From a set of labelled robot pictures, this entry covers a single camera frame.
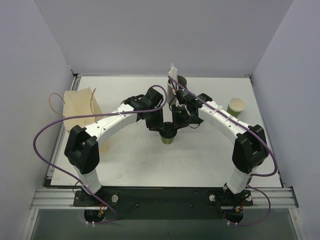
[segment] bag handle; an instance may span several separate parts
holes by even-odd
[[[90,99],[90,109],[92,114],[94,115],[94,111],[92,110],[92,98],[94,97],[95,91],[97,88],[93,89],[92,94],[91,94],[91,99]]]
[[[56,93],[56,92],[51,93],[50,96],[49,96],[49,105],[50,105],[50,108],[52,109],[52,111],[54,111],[56,114],[60,115],[61,117],[65,118],[65,116],[64,116],[63,114],[57,112],[57,111],[54,110],[54,108],[52,107],[51,101],[50,101],[52,95],[58,95],[58,96],[61,98],[61,100],[63,101],[63,104],[66,104],[65,100],[62,98],[62,96],[61,96],[59,93]]]

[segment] black bracket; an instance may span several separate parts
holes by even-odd
[[[265,131],[260,125],[249,126],[249,129],[265,143],[267,142]],[[250,132],[239,133],[237,136],[234,142],[232,161],[237,169],[249,174],[254,167],[264,162],[269,152]]]
[[[107,187],[97,193],[101,199],[112,206],[119,214],[119,219],[126,220],[209,220],[221,219],[210,195],[222,207],[241,206],[243,199],[230,198],[222,187]],[[101,202],[85,191],[76,191],[74,207],[99,207]],[[245,206],[252,206],[252,201],[245,201]],[[110,210],[105,211],[105,219],[114,219]]]
[[[95,136],[90,136],[86,128],[74,126],[69,134],[64,155],[76,166],[81,174],[88,174],[99,164],[99,147]]]

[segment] white wall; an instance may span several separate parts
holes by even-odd
[[[293,0],[34,0],[74,73],[252,74]]]
[[[32,0],[0,3],[0,239],[20,239],[36,187],[46,166],[36,157],[37,131],[58,116],[52,92],[70,89],[72,73]],[[54,100],[61,110],[62,104]],[[39,141],[49,158],[58,127]]]
[[[253,88],[308,239],[319,239],[319,0],[292,3],[253,74]]]

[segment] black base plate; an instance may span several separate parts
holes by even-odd
[[[221,219],[214,202],[209,195],[215,195],[221,207],[240,206],[242,202],[227,200],[222,187],[215,188],[115,188],[103,186],[96,195],[113,207],[119,214],[118,219],[126,220],[209,220]],[[117,195],[118,201],[112,202]],[[98,207],[100,202],[78,190],[75,192],[74,207]],[[252,206],[252,201],[245,201],[245,206]],[[105,219],[114,219],[114,214],[107,210]]]

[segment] paper cup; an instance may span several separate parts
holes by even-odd
[[[239,114],[246,108],[246,103],[240,98],[232,98],[229,102],[227,113],[234,117],[238,117]]]
[[[164,144],[172,144],[173,141],[175,140],[175,138],[164,138],[164,137],[161,137],[161,141],[164,143]]]

